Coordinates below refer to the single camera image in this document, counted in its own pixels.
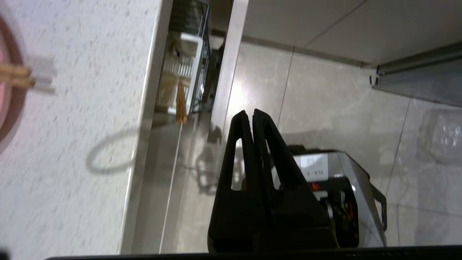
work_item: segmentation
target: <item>wooden chopsticks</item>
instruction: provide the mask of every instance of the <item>wooden chopsticks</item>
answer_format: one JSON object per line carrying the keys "label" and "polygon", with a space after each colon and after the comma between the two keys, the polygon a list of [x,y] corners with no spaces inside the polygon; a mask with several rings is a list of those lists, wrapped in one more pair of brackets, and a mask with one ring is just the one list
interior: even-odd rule
{"label": "wooden chopsticks", "polygon": [[31,74],[32,72],[28,67],[10,63],[0,63],[0,82],[4,82],[13,87],[24,89],[34,87],[36,80],[30,76]]}
{"label": "wooden chopsticks", "polygon": [[178,89],[176,92],[176,123],[186,123],[188,116],[186,115],[186,102],[184,100],[184,85],[181,80],[178,81]]}

